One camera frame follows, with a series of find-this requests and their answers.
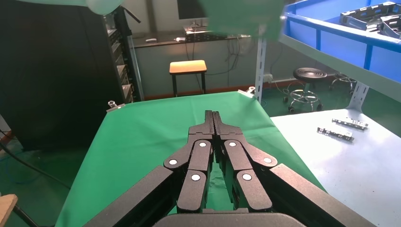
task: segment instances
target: metal bracket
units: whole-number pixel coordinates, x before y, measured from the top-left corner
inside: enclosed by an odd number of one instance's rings
[[[110,106],[110,109],[106,110],[106,112],[118,110],[125,106],[125,104],[117,105],[115,101],[109,101],[107,104]]]
[[[253,98],[254,94],[252,93],[255,90],[255,87],[249,87],[247,91],[238,90],[238,93],[243,94],[246,97]]]
[[[255,77],[255,98],[259,103],[262,101],[262,90],[263,90],[263,75],[264,75],[264,63],[266,58],[266,39],[262,37],[265,33],[266,26],[259,26],[259,40],[258,40],[258,55],[256,59],[256,77]]]
[[[356,109],[362,113],[362,104],[365,100],[368,90],[368,86],[364,85],[361,82],[358,82],[347,109]]]

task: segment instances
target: black stool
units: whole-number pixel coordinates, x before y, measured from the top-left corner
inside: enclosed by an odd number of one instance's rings
[[[327,73],[318,70],[318,69],[313,69],[313,68],[300,68],[297,70],[294,70],[294,77],[300,81],[306,82],[305,87],[303,90],[295,90],[289,93],[288,96],[290,96],[293,101],[291,102],[291,105],[288,107],[288,110],[293,113],[294,108],[293,104],[295,102],[300,102],[300,103],[307,103],[311,105],[312,112],[314,110],[314,103],[319,102],[317,105],[317,110],[320,111],[323,109],[323,105],[320,102],[319,97],[317,94],[309,91],[309,86],[311,83],[315,83],[318,81],[323,80],[324,78],[327,77]],[[284,102],[288,102],[288,97],[284,98]]]

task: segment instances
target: white table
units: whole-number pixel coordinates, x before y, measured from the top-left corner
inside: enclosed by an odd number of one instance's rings
[[[332,123],[363,121],[365,131]],[[401,226],[401,138],[356,110],[271,118],[326,191],[378,227]],[[353,133],[353,142],[317,133]]]

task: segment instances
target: stool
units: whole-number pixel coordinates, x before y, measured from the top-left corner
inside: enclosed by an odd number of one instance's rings
[[[202,93],[206,94],[206,82],[205,82],[205,72],[208,69],[204,60],[196,61],[178,61],[170,63],[170,75],[173,78],[173,91],[174,97],[177,97],[177,75],[187,75],[187,74],[201,74],[202,78]]]
[[[320,111],[323,109],[323,105],[320,102],[319,97],[317,94],[309,91],[309,86],[311,83],[318,82],[320,80],[323,80],[324,78],[327,77],[327,73],[318,70],[318,69],[313,69],[313,68],[300,68],[294,71],[294,77],[300,81],[306,82],[305,87],[303,90],[295,90],[289,93],[289,96],[293,99],[291,102],[291,105],[288,107],[288,110],[293,113],[294,108],[293,104],[295,102],[300,102],[300,103],[308,103],[311,105],[312,112],[314,110],[314,103],[319,102],[317,106],[317,110]],[[288,102],[288,97],[284,98],[284,102]]]
[[[336,74],[334,77],[335,77],[336,79],[333,80],[333,82],[332,82],[331,85],[329,86],[329,90],[330,90],[330,91],[333,90],[333,88],[334,88],[334,83],[335,83],[336,81],[341,81],[341,82],[349,83],[349,85],[350,85],[350,87],[351,87],[351,89],[349,90],[349,94],[350,94],[350,95],[352,95],[352,94],[354,93],[354,84],[357,82],[356,80],[354,80],[354,79],[352,79],[352,78],[350,78],[350,77],[348,77],[348,76],[346,76],[346,75],[344,75],[344,74],[342,74],[342,73]]]

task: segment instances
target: green cloth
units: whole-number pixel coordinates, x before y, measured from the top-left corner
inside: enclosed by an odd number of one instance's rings
[[[239,126],[248,142],[321,185],[255,100],[238,92],[139,102],[108,113],[64,203],[57,227],[79,227],[187,142],[188,128],[205,110]],[[207,208],[232,210],[222,173],[214,164]]]

